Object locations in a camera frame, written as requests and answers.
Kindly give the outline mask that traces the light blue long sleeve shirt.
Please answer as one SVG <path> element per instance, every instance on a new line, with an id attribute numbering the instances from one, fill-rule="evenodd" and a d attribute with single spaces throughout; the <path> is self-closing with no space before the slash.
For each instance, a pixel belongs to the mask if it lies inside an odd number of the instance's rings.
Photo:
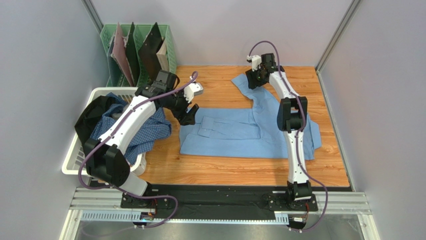
<path id="1" fill-rule="evenodd" d="M 180 153 L 286 159 L 286 139 L 277 127 L 279 102 L 263 87 L 249 89 L 245 74 L 232 79 L 232 83 L 252 100 L 252 108 L 199 108 L 195 124 L 180 128 Z"/>

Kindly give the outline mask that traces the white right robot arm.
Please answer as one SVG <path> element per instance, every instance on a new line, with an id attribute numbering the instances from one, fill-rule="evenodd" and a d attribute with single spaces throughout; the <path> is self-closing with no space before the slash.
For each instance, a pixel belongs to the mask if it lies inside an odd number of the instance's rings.
<path id="1" fill-rule="evenodd" d="M 290 208 L 303 206 L 313 195 L 303 150 L 308 100 L 293 89 L 273 53 L 248 55 L 246 61 L 251 64 L 245 72 L 248 87 L 253 90 L 270 84 L 280 98 L 276 122 L 285 138 L 289 165 L 285 202 Z"/>

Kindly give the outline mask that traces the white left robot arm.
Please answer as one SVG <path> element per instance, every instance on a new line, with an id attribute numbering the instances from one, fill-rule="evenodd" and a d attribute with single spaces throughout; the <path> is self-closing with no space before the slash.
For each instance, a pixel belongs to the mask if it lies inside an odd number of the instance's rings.
<path id="1" fill-rule="evenodd" d="M 86 171 L 89 176 L 106 182 L 107 187 L 131 197 L 146 199 L 149 183 L 131 172 L 125 152 L 139 129 L 159 109 L 169 109 L 182 126 L 195 124 L 199 106 L 190 107 L 190 104 L 204 91 L 197 82 L 198 75 L 194 71 L 188 83 L 176 88 L 177 75 L 160 70 L 152 84 L 136 90 L 129 107 L 112 127 L 97 140 L 86 141 L 83 145 L 85 159 L 78 171 Z"/>

